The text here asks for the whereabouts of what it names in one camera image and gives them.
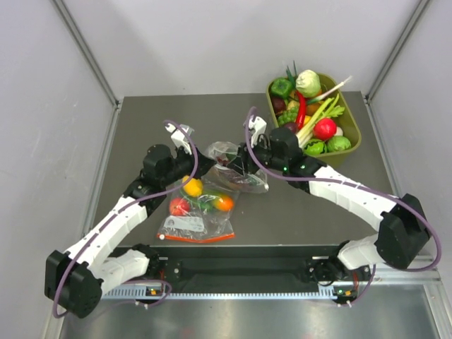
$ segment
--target green bell pepper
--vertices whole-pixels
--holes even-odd
[[[270,87],[270,93],[276,97],[281,97],[282,99],[287,99],[290,92],[294,89],[294,86],[286,78],[278,78],[273,81]]]

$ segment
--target red radish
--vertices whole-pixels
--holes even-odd
[[[184,198],[174,198],[169,203],[169,213],[177,217],[186,215],[190,211],[190,203]]]
[[[337,130],[338,125],[332,119],[323,118],[314,126],[312,133],[314,137],[324,141],[333,137]]]

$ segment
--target white arm segment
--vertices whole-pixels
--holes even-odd
[[[267,123],[261,117],[254,117],[254,120],[249,121],[248,128],[251,132],[251,145],[254,147],[258,143],[259,136],[266,132]]]
[[[319,169],[315,173],[315,177],[337,179],[341,182],[350,182],[355,186],[361,186],[361,184],[337,173],[330,166]],[[381,213],[390,212],[396,205],[396,203],[388,199],[375,196],[357,188],[328,182],[309,182],[309,193],[313,196],[329,200],[357,215],[376,231],[379,231],[380,222],[383,220]]]
[[[190,126],[181,125],[181,127],[188,135],[191,135],[191,133],[194,132],[194,129]],[[185,138],[185,135],[179,129],[176,129],[176,126],[174,125],[168,124],[165,128],[171,133],[171,140],[176,145],[176,148],[182,146],[187,154],[191,154],[190,143]]]
[[[115,207],[105,218],[102,219],[101,222],[99,222],[99,224],[97,224],[96,227],[94,227],[77,244],[74,244],[66,250],[70,252],[69,258],[73,258],[86,244],[86,242],[97,233],[97,237],[94,242],[91,243],[91,245],[77,260],[78,263],[86,261],[88,263],[88,268],[94,275],[96,275],[96,272],[99,271],[100,266],[104,263],[105,259],[109,256],[113,249],[119,245],[121,240],[148,217],[146,208],[135,204],[127,208],[123,213],[118,214],[104,230],[100,230],[108,219],[117,214],[118,210],[132,201],[135,201],[135,199],[130,197],[121,197]]]
[[[149,258],[145,254],[129,249],[122,256],[103,263],[93,275],[104,280],[101,286],[104,295],[120,284],[143,275],[148,269],[148,264]]]
[[[364,239],[348,242],[338,254],[338,259],[349,270],[355,270],[365,265],[375,265],[384,263],[376,251],[375,242],[377,234],[365,237]]]

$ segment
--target red chili pepper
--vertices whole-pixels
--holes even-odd
[[[299,100],[299,109],[298,109],[298,115],[297,120],[295,121],[297,123],[298,131],[303,128],[304,124],[304,117],[306,116],[306,99],[304,99],[303,94],[297,91],[298,100]]]

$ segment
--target yellow toy fruit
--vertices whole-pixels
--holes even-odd
[[[188,175],[186,175],[182,182],[186,182],[186,180],[189,178]],[[187,185],[184,186],[184,191],[189,196],[199,197],[203,193],[203,182],[198,179],[192,179],[190,180]]]

